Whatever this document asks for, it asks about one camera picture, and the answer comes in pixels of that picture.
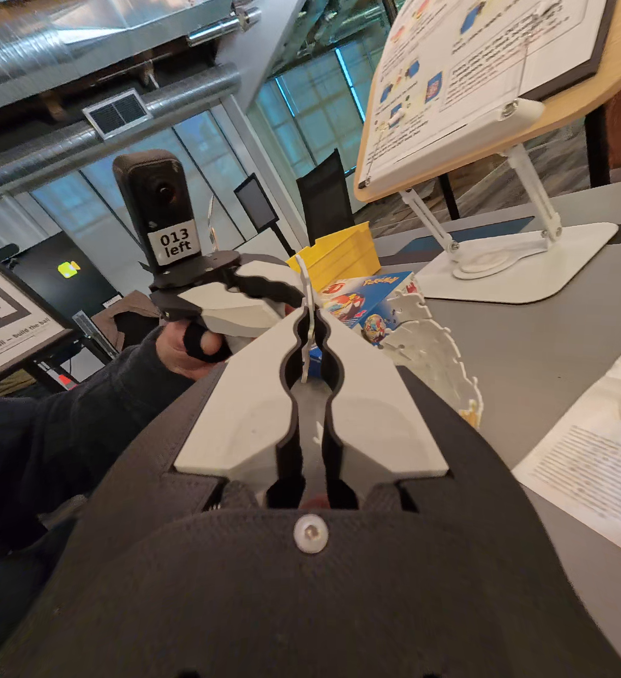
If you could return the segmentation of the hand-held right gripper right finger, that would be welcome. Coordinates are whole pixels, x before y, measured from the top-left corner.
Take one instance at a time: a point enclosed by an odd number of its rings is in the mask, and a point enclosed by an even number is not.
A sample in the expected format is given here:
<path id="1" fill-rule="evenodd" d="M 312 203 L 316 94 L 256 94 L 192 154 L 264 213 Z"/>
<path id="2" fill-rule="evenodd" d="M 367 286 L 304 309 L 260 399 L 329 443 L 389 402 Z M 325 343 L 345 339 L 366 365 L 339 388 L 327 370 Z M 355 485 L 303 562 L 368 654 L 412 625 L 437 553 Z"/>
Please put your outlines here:
<path id="1" fill-rule="evenodd" d="M 380 485 L 444 477 L 449 465 L 394 363 L 326 310 L 315 311 L 330 393 L 322 459 L 329 506 L 356 509 Z"/>

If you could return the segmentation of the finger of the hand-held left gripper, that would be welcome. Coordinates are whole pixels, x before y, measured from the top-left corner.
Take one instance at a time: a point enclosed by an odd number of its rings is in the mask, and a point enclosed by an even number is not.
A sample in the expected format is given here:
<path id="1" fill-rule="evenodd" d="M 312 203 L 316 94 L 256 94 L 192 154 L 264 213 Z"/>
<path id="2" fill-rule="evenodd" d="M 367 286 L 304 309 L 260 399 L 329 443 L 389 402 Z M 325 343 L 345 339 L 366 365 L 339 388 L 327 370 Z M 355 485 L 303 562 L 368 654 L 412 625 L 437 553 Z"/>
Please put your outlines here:
<path id="1" fill-rule="evenodd" d="M 224 268 L 228 315 L 286 315 L 306 304 L 300 275 L 286 264 L 234 260 Z"/>
<path id="2" fill-rule="evenodd" d="M 211 282 L 176 295 L 192 322 L 209 331 L 239 338 L 257 338 L 284 319 L 287 305 L 267 298 L 252 298 L 225 284 Z"/>

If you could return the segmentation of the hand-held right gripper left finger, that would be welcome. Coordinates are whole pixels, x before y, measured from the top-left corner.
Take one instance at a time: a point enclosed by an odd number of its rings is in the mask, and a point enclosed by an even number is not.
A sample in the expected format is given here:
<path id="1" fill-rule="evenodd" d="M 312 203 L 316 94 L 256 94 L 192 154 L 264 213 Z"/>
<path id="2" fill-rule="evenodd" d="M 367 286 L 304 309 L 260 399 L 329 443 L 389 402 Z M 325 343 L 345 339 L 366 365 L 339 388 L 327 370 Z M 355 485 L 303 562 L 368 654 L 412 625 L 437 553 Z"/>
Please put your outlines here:
<path id="1" fill-rule="evenodd" d="M 299 408 L 308 308 L 231 357 L 174 462 L 177 472 L 238 481 L 272 508 L 298 508 L 306 488 Z"/>

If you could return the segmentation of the small puzzle piece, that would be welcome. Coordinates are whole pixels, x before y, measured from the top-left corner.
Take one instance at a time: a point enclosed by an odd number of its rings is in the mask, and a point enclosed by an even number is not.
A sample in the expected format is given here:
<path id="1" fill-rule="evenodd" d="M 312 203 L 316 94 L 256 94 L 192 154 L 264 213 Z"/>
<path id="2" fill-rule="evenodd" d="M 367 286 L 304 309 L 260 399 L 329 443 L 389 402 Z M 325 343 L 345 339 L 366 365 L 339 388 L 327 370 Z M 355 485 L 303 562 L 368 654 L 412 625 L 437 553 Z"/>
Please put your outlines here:
<path id="1" fill-rule="evenodd" d="M 306 345 L 302 349 L 303 368 L 301 373 L 301 383 L 306 384 L 311 377 L 319 378 L 321 376 L 321 361 L 322 350 L 318 347 L 315 340 L 316 329 L 316 303 L 315 290 L 312 286 L 310 275 L 308 273 L 306 263 L 300 254 L 294 257 L 296 264 L 299 267 L 299 274 L 301 283 L 304 288 L 304 306 L 308 310 L 309 315 L 309 330 L 307 333 Z"/>

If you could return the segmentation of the colourful puzzle ball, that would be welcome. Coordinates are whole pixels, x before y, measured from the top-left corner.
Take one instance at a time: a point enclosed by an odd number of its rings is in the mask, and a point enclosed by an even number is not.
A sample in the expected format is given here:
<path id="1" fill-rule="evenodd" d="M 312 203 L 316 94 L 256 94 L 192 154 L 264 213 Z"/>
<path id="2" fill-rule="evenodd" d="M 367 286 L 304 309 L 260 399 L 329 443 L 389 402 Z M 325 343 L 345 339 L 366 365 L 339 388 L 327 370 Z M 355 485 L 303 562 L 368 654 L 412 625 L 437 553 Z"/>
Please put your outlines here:
<path id="1" fill-rule="evenodd" d="M 478 430 L 484 411 L 483 396 L 477 378 L 467 373 L 450 330 L 433 319 L 420 293 L 396 290 L 388 301 L 397 326 L 381 340 L 382 351 Z"/>

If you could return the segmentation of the person's left forearm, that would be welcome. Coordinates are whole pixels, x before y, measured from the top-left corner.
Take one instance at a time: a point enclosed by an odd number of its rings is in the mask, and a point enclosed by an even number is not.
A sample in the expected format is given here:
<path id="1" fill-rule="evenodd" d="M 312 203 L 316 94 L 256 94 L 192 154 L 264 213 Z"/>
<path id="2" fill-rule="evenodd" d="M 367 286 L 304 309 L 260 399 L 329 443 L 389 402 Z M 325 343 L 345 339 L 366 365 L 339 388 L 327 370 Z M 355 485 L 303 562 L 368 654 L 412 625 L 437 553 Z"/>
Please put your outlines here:
<path id="1" fill-rule="evenodd" d="M 94 490 L 136 436 L 192 386 L 159 360 L 160 331 L 71 391 L 0 397 L 0 543 L 23 548 L 39 538 L 39 515 Z"/>

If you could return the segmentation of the person's left hand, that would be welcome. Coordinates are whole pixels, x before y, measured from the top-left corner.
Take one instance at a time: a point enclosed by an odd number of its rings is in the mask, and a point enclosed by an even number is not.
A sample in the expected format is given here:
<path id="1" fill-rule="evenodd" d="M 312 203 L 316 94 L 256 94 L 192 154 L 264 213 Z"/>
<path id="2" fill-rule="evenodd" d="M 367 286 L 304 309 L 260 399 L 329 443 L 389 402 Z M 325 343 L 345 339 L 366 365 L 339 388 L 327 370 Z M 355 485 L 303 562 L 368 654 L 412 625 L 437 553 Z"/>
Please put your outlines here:
<path id="1" fill-rule="evenodd" d="M 164 367 L 196 382 L 215 369 L 216 364 L 188 355 L 184 337 L 189 325 L 188 320 L 166 323 L 156 339 L 156 352 Z M 208 329 L 201 336 L 200 345 L 204 354 L 209 356 L 217 354 L 223 346 L 228 347 L 223 335 Z"/>

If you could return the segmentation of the white vent grille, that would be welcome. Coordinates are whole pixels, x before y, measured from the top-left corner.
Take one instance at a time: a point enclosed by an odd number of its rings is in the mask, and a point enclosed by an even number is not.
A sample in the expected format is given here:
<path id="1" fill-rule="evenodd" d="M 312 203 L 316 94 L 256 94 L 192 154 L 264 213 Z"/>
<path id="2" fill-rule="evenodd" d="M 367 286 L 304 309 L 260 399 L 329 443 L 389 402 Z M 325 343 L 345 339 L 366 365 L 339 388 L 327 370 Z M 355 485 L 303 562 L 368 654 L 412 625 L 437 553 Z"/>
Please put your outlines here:
<path id="1" fill-rule="evenodd" d="M 153 119 L 152 113 L 136 89 L 122 91 L 86 106 L 82 113 L 104 141 Z"/>

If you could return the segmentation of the black high-back chair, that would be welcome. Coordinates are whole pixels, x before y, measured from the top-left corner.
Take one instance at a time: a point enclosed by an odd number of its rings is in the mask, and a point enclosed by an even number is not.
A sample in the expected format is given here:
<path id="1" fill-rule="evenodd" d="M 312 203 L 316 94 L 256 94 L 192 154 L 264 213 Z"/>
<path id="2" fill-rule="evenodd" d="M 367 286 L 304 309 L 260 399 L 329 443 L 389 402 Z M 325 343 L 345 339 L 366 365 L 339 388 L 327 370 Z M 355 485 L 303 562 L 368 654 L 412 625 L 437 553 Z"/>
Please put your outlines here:
<path id="1" fill-rule="evenodd" d="M 321 237 L 355 225 L 338 148 L 296 183 L 310 246 Z"/>

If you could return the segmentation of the black display screen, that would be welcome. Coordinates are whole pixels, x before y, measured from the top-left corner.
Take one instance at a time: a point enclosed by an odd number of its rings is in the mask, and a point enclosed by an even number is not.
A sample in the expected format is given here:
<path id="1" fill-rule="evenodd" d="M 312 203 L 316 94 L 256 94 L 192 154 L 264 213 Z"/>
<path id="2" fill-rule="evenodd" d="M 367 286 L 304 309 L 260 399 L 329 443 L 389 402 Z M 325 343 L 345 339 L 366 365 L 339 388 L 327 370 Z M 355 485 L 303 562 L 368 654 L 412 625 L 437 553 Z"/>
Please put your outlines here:
<path id="1" fill-rule="evenodd" d="M 66 233 L 55 234 L 19 252 L 12 271 L 60 315 L 89 317 L 119 293 Z"/>

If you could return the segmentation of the black framed sign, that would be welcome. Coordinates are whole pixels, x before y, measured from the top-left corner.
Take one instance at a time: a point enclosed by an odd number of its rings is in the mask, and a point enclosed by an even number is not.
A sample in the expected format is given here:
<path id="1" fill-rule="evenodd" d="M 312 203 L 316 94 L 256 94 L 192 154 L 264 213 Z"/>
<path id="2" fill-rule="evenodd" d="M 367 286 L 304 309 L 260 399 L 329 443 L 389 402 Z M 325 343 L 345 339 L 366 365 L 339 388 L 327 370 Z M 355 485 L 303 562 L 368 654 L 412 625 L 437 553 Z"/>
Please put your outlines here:
<path id="1" fill-rule="evenodd" d="M 77 339 L 72 322 L 0 263 L 0 381 Z"/>

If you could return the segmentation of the white instruction leaflet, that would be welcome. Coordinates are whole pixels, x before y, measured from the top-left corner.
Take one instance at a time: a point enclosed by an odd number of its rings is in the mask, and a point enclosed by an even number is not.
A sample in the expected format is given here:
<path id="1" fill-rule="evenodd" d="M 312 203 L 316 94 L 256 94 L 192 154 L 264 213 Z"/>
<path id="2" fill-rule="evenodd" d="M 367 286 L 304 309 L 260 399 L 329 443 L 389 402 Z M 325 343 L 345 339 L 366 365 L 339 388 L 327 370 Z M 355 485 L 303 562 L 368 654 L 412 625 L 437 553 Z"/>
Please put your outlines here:
<path id="1" fill-rule="evenodd" d="M 513 475 L 621 548 L 621 356 Z"/>

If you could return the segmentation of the printed instruction sheet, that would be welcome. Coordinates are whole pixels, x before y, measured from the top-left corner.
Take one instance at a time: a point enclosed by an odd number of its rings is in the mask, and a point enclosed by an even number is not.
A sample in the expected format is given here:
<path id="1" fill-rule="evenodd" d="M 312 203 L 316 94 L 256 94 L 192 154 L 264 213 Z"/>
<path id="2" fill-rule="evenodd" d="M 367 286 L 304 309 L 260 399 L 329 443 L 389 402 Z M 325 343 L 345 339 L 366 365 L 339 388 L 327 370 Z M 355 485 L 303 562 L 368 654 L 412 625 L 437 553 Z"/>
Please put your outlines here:
<path id="1" fill-rule="evenodd" d="M 407 1 L 373 79 L 359 189 L 384 190 L 524 130 L 597 73 L 615 1 Z"/>

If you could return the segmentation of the light wooden board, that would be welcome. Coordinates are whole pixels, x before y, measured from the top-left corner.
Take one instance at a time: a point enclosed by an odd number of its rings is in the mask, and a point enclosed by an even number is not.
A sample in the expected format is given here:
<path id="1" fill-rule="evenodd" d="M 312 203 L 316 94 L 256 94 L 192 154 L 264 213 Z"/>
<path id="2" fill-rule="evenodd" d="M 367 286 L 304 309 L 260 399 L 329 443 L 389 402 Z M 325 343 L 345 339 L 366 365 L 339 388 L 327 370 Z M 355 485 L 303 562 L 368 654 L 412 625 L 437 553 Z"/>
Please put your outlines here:
<path id="1" fill-rule="evenodd" d="M 415 168 L 403 178 L 383 180 L 381 184 L 371 182 L 365 188 L 359 188 L 360 173 L 366 164 L 366 132 L 360 142 L 357 169 L 354 179 L 356 198 L 364 203 L 382 199 L 395 192 L 409 189 L 422 182 L 434 179 L 441 174 L 455 171 L 475 161 L 499 154 L 516 144 L 531 140 L 544 133 L 559 129 L 586 114 L 604 106 L 621 90 L 621 1 L 617 1 L 611 29 L 603 53 L 601 66 L 597 74 L 571 89 L 549 97 L 543 102 L 541 117 L 521 131 L 505 135 L 490 142 L 486 136 L 480 136 L 475 148 L 457 158 L 445 159 L 440 152 L 433 153 L 432 160 L 424 161 L 423 168 Z"/>

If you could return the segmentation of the silver air duct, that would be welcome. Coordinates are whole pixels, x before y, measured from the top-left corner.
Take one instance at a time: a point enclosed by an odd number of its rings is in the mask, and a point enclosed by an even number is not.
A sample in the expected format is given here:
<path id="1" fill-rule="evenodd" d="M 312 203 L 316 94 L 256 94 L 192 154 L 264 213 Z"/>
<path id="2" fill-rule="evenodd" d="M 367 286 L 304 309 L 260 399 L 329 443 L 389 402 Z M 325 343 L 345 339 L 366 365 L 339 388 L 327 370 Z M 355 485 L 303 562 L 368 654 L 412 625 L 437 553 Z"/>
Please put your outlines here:
<path id="1" fill-rule="evenodd" d="M 0 85 L 70 62 L 71 49 L 46 15 L 0 24 Z"/>
<path id="2" fill-rule="evenodd" d="M 143 96 L 151 118 L 103 140 L 91 123 L 79 121 L 0 153 L 0 197 L 30 191 L 170 126 L 210 109 L 235 94 L 240 73 L 234 64 L 212 66 Z"/>

